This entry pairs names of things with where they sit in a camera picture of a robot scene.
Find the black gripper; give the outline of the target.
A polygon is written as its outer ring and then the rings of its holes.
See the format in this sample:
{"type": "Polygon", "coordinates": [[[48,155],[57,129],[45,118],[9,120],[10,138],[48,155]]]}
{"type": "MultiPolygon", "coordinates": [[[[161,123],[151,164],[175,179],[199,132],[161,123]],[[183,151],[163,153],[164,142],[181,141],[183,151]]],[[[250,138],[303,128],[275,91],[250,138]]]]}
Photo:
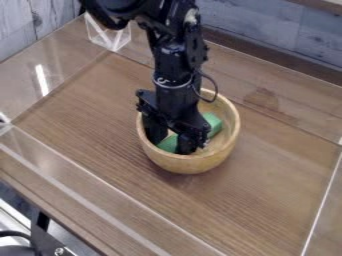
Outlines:
{"type": "Polygon", "coordinates": [[[176,86],[153,82],[155,89],[136,91],[136,109],[143,115],[147,139],[157,145],[168,135],[177,134],[176,153],[192,154],[204,147],[209,125],[199,113],[200,80],[176,86]]]}

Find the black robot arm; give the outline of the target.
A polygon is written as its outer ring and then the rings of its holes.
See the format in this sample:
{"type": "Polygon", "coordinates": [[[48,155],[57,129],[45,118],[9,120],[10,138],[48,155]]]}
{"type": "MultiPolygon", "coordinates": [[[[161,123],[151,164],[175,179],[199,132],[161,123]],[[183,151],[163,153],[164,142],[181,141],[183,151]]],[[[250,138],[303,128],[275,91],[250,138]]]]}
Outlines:
{"type": "Polygon", "coordinates": [[[197,110],[201,65],[208,60],[196,0],[80,0],[111,30],[135,22],[145,31],[153,57],[152,90],[136,91],[145,136],[159,144],[177,135],[175,152],[188,155],[204,146],[211,131],[197,110]]]}

